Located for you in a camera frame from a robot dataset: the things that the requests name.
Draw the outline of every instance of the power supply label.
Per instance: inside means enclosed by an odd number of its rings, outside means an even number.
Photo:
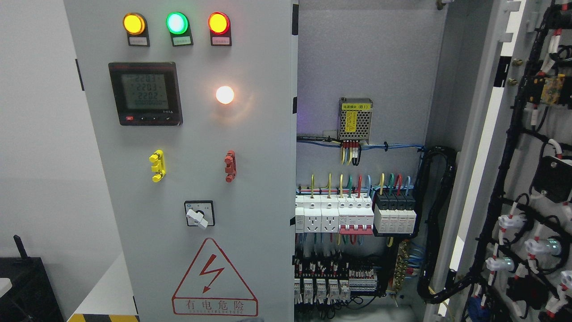
[[[342,111],[371,111],[371,103],[342,103]]]
[[[345,131],[355,132],[358,129],[358,112],[347,111],[345,113]]]

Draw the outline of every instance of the red wire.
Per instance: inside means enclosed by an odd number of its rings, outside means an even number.
[[[357,197],[362,197],[362,176],[360,175],[357,179]]]
[[[397,179],[395,179],[395,185],[397,186],[397,195],[401,193],[401,184],[403,183],[403,177],[401,174],[397,174]]]

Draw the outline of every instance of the warning sign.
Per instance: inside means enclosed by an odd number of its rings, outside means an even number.
[[[202,242],[172,302],[181,315],[258,316],[258,299],[212,238]]]

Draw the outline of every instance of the red busbar clamp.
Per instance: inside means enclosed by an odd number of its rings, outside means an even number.
[[[227,182],[232,182],[236,177],[236,155],[235,152],[229,150],[227,156],[224,157],[224,163],[227,165],[224,172],[227,174]]]

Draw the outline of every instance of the yellow indicator light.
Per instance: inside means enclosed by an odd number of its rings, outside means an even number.
[[[129,34],[142,34],[145,31],[145,18],[138,13],[128,13],[123,17],[123,27]]]
[[[230,26],[228,16],[222,12],[213,12],[209,17],[209,28],[214,34],[224,34]]]
[[[230,86],[221,86],[216,90],[216,99],[223,104],[229,104],[235,99],[235,92]]]

